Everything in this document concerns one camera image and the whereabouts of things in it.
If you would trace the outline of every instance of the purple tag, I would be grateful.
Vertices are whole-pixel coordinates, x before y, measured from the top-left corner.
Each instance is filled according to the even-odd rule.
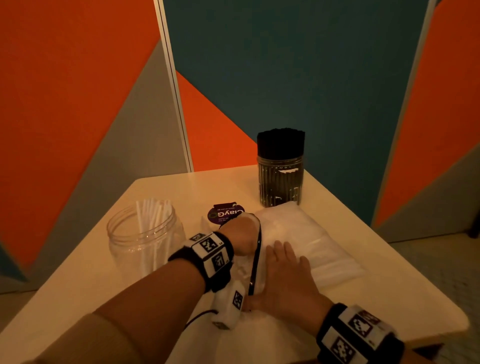
[[[227,222],[232,215],[244,212],[245,209],[237,205],[236,202],[230,202],[228,204],[213,205],[213,208],[208,212],[208,220],[214,224],[222,225]]]

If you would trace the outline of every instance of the beige sleeve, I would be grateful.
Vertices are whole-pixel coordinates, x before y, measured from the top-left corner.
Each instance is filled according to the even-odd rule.
[[[25,364],[143,364],[127,336],[100,315],[88,314],[36,359]]]

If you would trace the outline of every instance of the tiled floor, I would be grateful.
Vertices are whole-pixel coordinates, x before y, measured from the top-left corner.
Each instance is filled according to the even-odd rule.
[[[469,332],[446,343],[436,362],[480,363],[480,239],[454,234],[392,246],[470,319]]]

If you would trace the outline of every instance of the floor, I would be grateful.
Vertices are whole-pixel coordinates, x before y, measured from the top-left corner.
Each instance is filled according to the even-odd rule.
[[[480,239],[465,234],[392,244],[470,318],[462,338],[446,343],[438,364],[480,364]],[[0,332],[35,292],[0,294]]]

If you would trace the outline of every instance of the black wristband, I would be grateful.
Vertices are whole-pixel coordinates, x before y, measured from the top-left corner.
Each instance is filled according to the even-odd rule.
[[[191,262],[205,281],[205,293],[217,292],[230,282],[233,246],[230,240],[220,232],[209,235],[197,234],[190,238],[195,243],[184,246],[168,258],[168,261],[182,258]]]
[[[391,326],[358,306],[335,304],[317,334],[322,364],[398,364],[405,345]]]

